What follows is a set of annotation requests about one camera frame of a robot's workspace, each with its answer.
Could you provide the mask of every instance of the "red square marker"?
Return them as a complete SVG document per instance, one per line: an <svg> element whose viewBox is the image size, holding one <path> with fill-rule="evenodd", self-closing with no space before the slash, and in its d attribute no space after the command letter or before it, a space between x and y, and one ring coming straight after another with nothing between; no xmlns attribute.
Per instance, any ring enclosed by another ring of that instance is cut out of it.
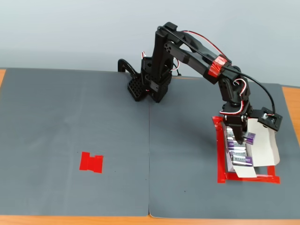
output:
<svg viewBox="0 0 300 225"><path fill-rule="evenodd" d="M82 152L79 170L91 170L102 173L103 156L91 157L89 152Z"/></svg>

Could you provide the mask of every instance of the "black cable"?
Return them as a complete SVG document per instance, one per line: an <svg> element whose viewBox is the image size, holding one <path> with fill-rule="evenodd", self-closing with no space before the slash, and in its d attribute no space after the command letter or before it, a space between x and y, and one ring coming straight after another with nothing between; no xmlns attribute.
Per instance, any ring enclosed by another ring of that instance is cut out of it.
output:
<svg viewBox="0 0 300 225"><path fill-rule="evenodd" d="M178 69L176 71L177 71L177 76L181 76L181 74L179 73Z"/></svg>
<svg viewBox="0 0 300 225"><path fill-rule="evenodd" d="M198 54L202 55L203 57L205 57L206 59L208 59L209 61L213 62L213 60L211 58L209 58L208 56L204 55L202 52L200 52L198 49L194 48L192 45L190 45L188 42L186 42L185 40L183 40L181 37L179 37L178 35L174 34L172 31L170 31L169 29L167 29L166 27L163 27L163 26L158 26L157 29L164 29L165 31L167 31L169 34L172 34L174 37L178 38L180 41L182 41L186 46L188 46L190 49L193 49L195 52L197 52ZM230 68L227 68L227 67L224 67L222 66L223 69L225 70L228 70L228 71L231 71L233 73L236 73L236 74L239 74L241 76L244 76L250 80L252 80L253 82L257 83L266 93L267 95L269 96L270 98L270 101L272 103L272 110L273 110L273 114L275 114L276 110L275 110L275 104L274 104L274 100L271 96L271 94L268 92L268 90L259 82L257 81L256 79L248 76L247 74L244 74L242 72L239 72L235 69L230 69Z"/></svg>

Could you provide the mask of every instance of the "white paper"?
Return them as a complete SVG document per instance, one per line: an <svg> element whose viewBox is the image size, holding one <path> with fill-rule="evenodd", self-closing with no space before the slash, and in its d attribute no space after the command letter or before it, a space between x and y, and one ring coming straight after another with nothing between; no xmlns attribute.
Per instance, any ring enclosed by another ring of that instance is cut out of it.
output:
<svg viewBox="0 0 300 225"><path fill-rule="evenodd" d="M257 119L248 119L248 131L256 134L253 145L247 149L252 156L253 166L277 165L280 158L275 131L264 127Z"/></svg>
<svg viewBox="0 0 300 225"><path fill-rule="evenodd" d="M252 166L239 166L239 165L234 165L233 166L236 174L240 178L253 178L257 177L255 173L255 169Z"/></svg>

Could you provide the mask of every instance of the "red wire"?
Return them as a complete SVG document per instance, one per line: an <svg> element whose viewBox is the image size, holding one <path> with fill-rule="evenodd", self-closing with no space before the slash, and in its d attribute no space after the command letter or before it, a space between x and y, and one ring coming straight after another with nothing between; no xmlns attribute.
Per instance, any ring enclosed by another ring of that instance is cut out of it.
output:
<svg viewBox="0 0 300 225"><path fill-rule="evenodd" d="M202 37L204 40L206 40L208 43L210 43L220 54L224 55L227 58L227 56L218 47L216 47L211 41L209 41L205 36L198 34L196 32L190 31L190 30L183 30L183 32L196 34L196 35Z"/></svg>

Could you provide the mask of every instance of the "white wall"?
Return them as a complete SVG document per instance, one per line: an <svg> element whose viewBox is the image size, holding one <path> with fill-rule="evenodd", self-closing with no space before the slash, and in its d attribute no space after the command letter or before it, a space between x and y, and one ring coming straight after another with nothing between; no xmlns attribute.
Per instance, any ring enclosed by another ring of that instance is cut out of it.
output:
<svg viewBox="0 0 300 225"><path fill-rule="evenodd" d="M139 70L167 21L262 82L300 86L300 0L0 0L0 67Z"/></svg>

